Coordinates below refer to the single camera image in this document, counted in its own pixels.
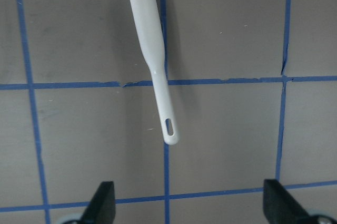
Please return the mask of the dustpan right gripper black right finger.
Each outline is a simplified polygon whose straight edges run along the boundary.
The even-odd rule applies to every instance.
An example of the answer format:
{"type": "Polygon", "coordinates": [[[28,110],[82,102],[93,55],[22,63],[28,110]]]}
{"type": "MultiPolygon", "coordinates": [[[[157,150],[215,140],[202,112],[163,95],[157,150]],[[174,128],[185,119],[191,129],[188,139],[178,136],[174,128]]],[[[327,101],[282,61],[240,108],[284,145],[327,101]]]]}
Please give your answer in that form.
{"type": "Polygon", "coordinates": [[[263,213],[268,223],[302,223],[310,217],[276,179],[264,180],[263,213]]]}

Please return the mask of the dustpan right gripper black left finger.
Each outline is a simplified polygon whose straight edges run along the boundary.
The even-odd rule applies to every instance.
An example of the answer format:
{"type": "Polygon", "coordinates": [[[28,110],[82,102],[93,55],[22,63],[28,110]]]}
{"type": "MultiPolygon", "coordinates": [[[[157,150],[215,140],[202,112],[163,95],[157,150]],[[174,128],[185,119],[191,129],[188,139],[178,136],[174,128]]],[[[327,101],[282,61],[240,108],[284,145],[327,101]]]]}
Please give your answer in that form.
{"type": "Polygon", "coordinates": [[[80,223],[110,224],[114,222],[115,216],[114,182],[101,182],[89,205],[82,214],[80,223]]]}

